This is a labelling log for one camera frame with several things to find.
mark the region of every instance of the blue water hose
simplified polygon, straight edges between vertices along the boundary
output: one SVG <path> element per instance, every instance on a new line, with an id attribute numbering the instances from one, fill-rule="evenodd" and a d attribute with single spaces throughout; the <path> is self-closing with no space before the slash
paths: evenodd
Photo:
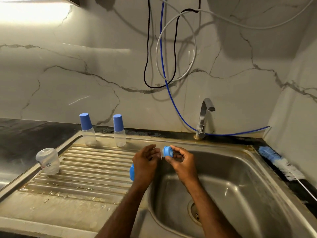
<path id="1" fill-rule="evenodd" d="M 160 22 L 160 33 L 162 32 L 162 23 L 163 23 L 163 13 L 164 13 L 164 3 L 162 2 L 162 11 L 161 11 L 161 22 Z M 161 62 L 162 62 L 162 71 L 163 71 L 163 75 L 164 77 L 166 78 L 165 76 L 165 69 L 164 69 L 164 61 L 163 61 L 163 51 L 162 51 L 162 39 L 160 40 L 160 49 L 161 49 Z M 166 88 L 167 88 L 167 91 L 168 91 L 168 95 L 170 96 L 170 99 L 174 105 L 174 108 L 177 112 L 177 114 L 179 115 L 179 117 L 181 118 L 181 120 L 189 127 L 191 128 L 192 130 L 196 131 L 195 128 L 193 128 L 192 126 L 190 126 L 185 120 L 184 118 L 181 116 L 180 112 L 178 111 L 175 103 L 174 103 L 174 100 L 172 98 L 172 95 L 171 95 L 171 92 L 170 92 L 170 89 L 168 87 L 168 84 L 167 84 L 167 81 L 165 80 L 165 84 L 166 84 Z M 235 133 L 235 134 L 227 134 L 227 135 L 218 135 L 218 134 L 207 134 L 207 135 L 213 135 L 213 136 L 233 136 L 233 135 L 241 135 L 241 134 L 247 134 L 247 133 L 252 133 L 252 132 L 256 132 L 256 131 L 259 131 L 259 130 L 262 130 L 262 129 L 266 129 L 266 128 L 269 128 L 270 126 L 266 126 L 266 127 L 263 127 L 263 128 L 258 128 L 258 129 L 254 129 L 254 130 L 250 130 L 250 131 L 245 131 L 245 132 L 240 132 L 240 133 Z"/>

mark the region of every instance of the hand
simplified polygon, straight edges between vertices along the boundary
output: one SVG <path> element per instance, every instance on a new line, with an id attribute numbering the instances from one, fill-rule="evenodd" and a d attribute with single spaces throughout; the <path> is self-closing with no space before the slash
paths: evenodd
<path id="1" fill-rule="evenodd" d="M 155 148 L 156 144 L 145 146 L 140 152 L 137 152 L 132 161 L 134 165 L 134 182 L 133 185 L 145 192 L 151 184 L 157 162 L 161 158 L 159 148 Z"/>
<path id="2" fill-rule="evenodd" d="M 169 162 L 176 171 L 180 181 L 187 187 L 190 184 L 199 183 L 197 170 L 195 166 L 195 156 L 184 148 L 179 148 L 171 145 L 171 148 L 180 153 L 174 154 L 174 157 L 165 156 L 165 160 Z M 182 162 L 176 161 L 175 158 L 183 160 Z"/>

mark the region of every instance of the chrome faucet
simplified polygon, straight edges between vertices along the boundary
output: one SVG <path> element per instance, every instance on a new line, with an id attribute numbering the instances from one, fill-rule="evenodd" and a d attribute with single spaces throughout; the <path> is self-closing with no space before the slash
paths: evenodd
<path id="1" fill-rule="evenodd" d="M 206 136 L 206 134 L 204 133 L 204 122 L 205 122 L 205 116 L 206 116 L 207 110 L 209 110 L 210 112 L 216 111 L 210 98 L 205 98 L 203 100 L 203 103 L 201 104 L 200 116 L 199 116 L 198 125 L 196 127 L 197 131 L 196 131 L 195 139 L 203 139 Z"/>

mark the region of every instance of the blue cap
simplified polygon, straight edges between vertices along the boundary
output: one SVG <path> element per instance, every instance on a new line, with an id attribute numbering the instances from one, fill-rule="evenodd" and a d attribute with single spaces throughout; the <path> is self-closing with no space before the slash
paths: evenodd
<path id="1" fill-rule="evenodd" d="M 131 165 L 130 168 L 130 180 L 134 181 L 134 165 Z"/>
<path id="2" fill-rule="evenodd" d="M 164 146 L 163 148 L 163 154 L 164 154 L 164 157 L 166 156 L 170 156 L 170 157 L 173 157 L 173 150 L 170 146 Z"/>
<path id="3" fill-rule="evenodd" d="M 89 130 L 93 127 L 90 121 L 90 117 L 88 113 L 82 113 L 79 115 L 80 117 L 80 123 L 81 123 L 81 129 L 82 130 Z"/>
<path id="4" fill-rule="evenodd" d="M 116 132 L 123 130 L 123 120 L 121 114 L 115 114 L 113 116 L 113 127 Z"/>

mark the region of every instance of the drain strainer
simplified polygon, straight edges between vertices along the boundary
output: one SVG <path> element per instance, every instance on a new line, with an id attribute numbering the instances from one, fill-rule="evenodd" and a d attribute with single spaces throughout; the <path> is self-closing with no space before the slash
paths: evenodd
<path id="1" fill-rule="evenodd" d="M 190 218 L 199 226 L 201 226 L 200 217 L 198 215 L 198 210 L 195 203 L 191 200 L 187 206 L 188 214 Z"/>

